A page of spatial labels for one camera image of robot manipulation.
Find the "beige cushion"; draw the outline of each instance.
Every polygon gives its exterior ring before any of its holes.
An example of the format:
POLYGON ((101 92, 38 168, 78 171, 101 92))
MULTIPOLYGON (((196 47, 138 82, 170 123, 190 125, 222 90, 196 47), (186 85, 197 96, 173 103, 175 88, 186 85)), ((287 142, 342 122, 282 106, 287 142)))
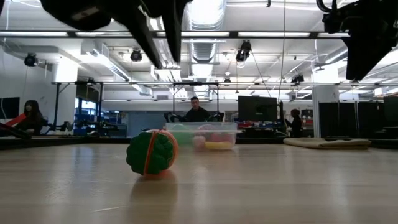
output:
POLYGON ((286 138, 284 143, 310 149, 367 149, 371 144, 366 139, 326 141, 321 138, 286 138))

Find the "support column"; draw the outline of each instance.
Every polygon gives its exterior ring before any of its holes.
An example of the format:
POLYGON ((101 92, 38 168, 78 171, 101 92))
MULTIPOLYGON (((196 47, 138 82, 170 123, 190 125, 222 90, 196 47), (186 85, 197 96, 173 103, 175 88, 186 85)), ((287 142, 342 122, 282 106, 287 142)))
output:
MULTIPOLYGON (((54 82, 77 81, 78 65, 68 59, 53 65, 54 82)), ((59 94, 57 124, 75 120, 76 85, 69 85, 59 94)))
MULTIPOLYGON (((328 65, 322 71, 313 71, 312 80, 315 83, 338 83, 338 68, 328 65)), ((321 137, 319 103, 331 103, 339 100, 338 86, 314 86, 312 88, 313 129, 316 138, 321 137)))

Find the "orange band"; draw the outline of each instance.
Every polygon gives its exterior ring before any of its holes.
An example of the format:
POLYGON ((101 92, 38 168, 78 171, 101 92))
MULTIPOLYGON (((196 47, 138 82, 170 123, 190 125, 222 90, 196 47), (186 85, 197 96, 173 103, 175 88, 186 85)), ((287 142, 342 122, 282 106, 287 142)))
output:
POLYGON ((147 158, 145 160, 144 175, 147 174, 147 171, 148 171, 150 156, 152 155, 152 151, 154 149, 154 144, 155 144, 155 140, 156 140, 156 135, 158 132, 159 132, 158 130, 153 131, 152 137, 150 138, 150 143, 149 143, 148 150, 147 150, 147 158))

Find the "yellow object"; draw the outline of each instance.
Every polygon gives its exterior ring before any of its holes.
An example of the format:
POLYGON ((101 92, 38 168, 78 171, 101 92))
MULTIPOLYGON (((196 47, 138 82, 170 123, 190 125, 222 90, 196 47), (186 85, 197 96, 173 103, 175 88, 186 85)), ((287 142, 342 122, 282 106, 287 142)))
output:
POLYGON ((205 147, 211 150, 228 150, 232 149, 233 144, 230 142, 206 142, 205 147))

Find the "man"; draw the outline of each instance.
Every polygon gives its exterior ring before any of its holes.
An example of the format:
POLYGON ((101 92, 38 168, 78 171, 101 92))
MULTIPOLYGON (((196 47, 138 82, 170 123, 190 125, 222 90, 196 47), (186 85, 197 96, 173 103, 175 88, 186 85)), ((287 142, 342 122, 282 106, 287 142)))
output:
POLYGON ((205 122, 210 117, 209 112, 199 106, 199 99, 197 97, 191 98, 192 109, 188 111, 185 118, 188 122, 205 122))

